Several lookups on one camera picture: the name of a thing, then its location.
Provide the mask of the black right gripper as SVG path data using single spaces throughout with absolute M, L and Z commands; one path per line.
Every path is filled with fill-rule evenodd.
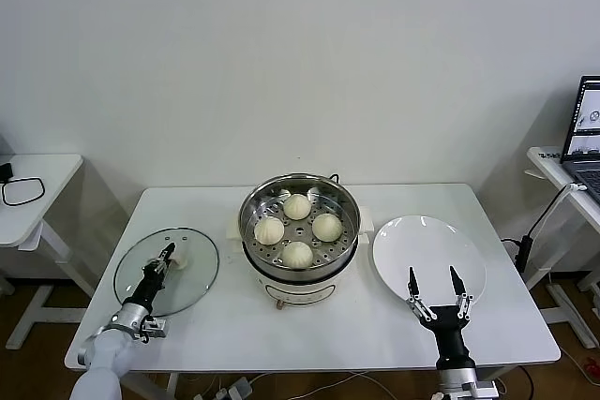
M 473 296 L 467 292 L 456 269 L 450 266 L 449 270 L 457 297 L 456 305 L 432 306 L 430 309 L 424 304 L 412 266 L 409 267 L 409 297 L 406 303 L 421 321 L 421 325 L 434 334 L 439 354 L 437 366 L 472 366 L 473 359 L 464 344 L 462 329 L 469 323 Z

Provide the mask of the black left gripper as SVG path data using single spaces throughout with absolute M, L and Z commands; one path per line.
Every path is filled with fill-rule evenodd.
M 175 243 L 169 243 L 161 251 L 161 258 L 152 259 L 142 268 L 142 280 L 133 293 L 126 298 L 127 304 L 137 304 L 145 309 L 153 308 L 153 301 L 158 292 L 163 289 L 164 279 L 175 248 Z

